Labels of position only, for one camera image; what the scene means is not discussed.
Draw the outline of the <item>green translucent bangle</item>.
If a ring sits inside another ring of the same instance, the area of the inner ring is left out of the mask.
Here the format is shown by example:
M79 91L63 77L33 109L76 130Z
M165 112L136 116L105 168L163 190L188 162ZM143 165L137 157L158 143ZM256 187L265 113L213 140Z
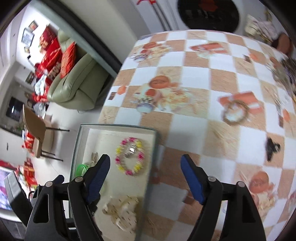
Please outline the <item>green translucent bangle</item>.
M75 178L79 176L83 176L89 168L90 166L87 164L79 164L75 171Z

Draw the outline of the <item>silver metal hair clip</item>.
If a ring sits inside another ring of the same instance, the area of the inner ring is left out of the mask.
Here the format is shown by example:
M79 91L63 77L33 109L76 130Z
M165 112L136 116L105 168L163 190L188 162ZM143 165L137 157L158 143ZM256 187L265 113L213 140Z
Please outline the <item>silver metal hair clip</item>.
M97 161L98 161L98 153L92 153L90 167L94 167L96 165Z

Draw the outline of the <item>cream polka dot scrunchie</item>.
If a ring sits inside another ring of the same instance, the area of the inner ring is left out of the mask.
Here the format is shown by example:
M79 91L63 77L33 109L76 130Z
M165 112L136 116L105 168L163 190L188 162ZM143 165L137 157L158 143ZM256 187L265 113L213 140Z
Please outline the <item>cream polka dot scrunchie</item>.
M137 228L137 214L135 212L139 199L135 196L110 197L103 205L102 212L111 217L111 222L120 230L128 233Z

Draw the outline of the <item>small silver earring charm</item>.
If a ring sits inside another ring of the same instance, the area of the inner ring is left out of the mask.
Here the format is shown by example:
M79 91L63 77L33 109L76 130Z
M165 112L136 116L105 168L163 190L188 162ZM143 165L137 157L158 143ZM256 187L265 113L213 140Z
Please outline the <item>small silver earring charm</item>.
M126 158L131 157L132 155L135 154L136 150L137 150L137 146L136 146L136 145L130 145L130 146L128 147L126 153L125 153L125 157L126 157Z

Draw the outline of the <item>white grey tray box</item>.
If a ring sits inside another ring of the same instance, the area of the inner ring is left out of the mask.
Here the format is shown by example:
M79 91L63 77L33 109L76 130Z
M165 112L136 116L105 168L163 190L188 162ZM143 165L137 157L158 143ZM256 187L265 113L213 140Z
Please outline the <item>white grey tray box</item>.
M144 167L134 176L128 176L118 169L115 163L116 150L124 139L136 138L142 143ZM79 164L90 165L91 154L98 153L98 159L107 154L110 157L110 169L100 190L100 201L94 220L105 240L140 240L142 226L147 208L152 168L155 163L159 134L152 128L131 125L101 125L81 124L79 127L70 178L75 178L75 171ZM137 228L128 233L117 228L111 217L102 212L103 205L110 197L135 196L139 204L135 210L137 214Z

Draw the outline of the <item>wooden chair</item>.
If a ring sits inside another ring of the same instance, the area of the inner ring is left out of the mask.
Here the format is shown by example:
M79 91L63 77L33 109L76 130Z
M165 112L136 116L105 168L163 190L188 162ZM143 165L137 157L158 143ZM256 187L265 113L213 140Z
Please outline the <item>wooden chair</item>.
M23 106L23 121L28 132L35 138L34 141L37 141L36 148L33 149L34 156L36 158L42 157L62 162L62 159L54 157L55 154L42 150L42 146L45 141L46 132L70 132L70 130L46 126L44 120L39 118L25 105Z

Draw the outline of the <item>small black claw clip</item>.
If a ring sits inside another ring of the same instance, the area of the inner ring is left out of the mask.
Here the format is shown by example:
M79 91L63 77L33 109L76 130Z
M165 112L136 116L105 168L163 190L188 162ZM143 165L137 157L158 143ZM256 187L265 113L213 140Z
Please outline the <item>small black claw clip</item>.
M281 149L280 144L275 143L270 137L268 137L265 144L267 161L270 162L273 158L273 154L278 153L280 149Z

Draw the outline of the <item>checkered floral tablecloth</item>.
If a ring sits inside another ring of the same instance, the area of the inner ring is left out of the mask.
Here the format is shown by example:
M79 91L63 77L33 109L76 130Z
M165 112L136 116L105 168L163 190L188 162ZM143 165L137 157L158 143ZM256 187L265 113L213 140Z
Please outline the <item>checkered floral tablecloth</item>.
M186 30L137 41L115 79L100 123L160 133L142 240L186 240L201 206L189 193L180 158L209 176L243 181L275 240L295 210L295 103L271 62L283 54L247 37ZM270 137L281 149L267 161Z

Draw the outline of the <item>green leather sofa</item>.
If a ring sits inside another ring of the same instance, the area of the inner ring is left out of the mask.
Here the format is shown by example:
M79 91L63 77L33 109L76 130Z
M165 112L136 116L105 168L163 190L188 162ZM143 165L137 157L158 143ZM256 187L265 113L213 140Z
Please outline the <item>green leather sofa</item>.
M110 75L97 61L62 30L57 40L62 53L75 47L74 66L66 75L59 73L49 87L47 99L67 109L91 110L106 88Z

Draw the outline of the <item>red cushion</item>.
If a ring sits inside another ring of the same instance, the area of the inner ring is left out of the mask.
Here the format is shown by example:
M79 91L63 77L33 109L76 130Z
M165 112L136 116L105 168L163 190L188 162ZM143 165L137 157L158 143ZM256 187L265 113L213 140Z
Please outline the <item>red cushion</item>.
M64 78L75 65L76 43L72 42L62 55L60 77Z

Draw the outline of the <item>brown black slippers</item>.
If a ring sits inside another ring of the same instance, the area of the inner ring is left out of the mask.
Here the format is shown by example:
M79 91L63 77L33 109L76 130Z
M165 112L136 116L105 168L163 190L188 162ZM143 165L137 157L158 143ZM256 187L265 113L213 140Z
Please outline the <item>brown black slippers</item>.
M289 57L293 53L293 43L285 33L280 33L278 38L272 42L271 46Z

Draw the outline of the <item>pink cloth on hanger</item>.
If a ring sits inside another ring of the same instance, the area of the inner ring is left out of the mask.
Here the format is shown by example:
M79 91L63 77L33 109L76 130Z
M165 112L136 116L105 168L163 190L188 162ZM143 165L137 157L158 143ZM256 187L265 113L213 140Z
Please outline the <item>pink cloth on hanger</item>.
M248 14L244 30L247 36L253 39L260 37L265 43L271 44L278 37L278 33L272 23L273 18L269 10L266 10L264 14L266 17L265 21L259 21Z

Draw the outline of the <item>white washing machine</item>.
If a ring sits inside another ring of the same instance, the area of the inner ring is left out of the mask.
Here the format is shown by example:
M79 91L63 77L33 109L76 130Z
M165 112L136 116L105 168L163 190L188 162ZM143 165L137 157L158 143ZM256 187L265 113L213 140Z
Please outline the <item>white washing machine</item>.
M178 30L212 30L243 35L247 13L243 1L169 1Z

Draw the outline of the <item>red handled mop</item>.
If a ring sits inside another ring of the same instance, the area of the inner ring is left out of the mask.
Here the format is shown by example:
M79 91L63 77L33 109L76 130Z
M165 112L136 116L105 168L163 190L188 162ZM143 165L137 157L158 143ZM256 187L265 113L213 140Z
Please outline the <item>red handled mop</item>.
M135 1L135 7L152 33L179 29L169 1Z

